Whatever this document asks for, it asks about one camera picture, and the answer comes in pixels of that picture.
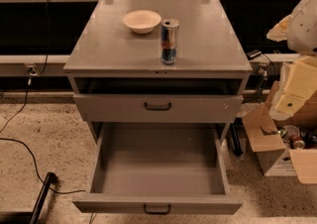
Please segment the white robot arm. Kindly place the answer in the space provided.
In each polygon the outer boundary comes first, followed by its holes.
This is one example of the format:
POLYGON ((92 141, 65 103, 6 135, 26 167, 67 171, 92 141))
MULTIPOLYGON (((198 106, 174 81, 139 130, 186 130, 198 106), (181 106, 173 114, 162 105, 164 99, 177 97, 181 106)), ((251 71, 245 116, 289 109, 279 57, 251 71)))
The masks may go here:
POLYGON ((299 111, 317 90, 317 0, 300 0, 266 37, 276 42, 287 40, 288 48, 299 54, 287 77, 281 78, 269 109, 272 119, 283 121, 299 111))

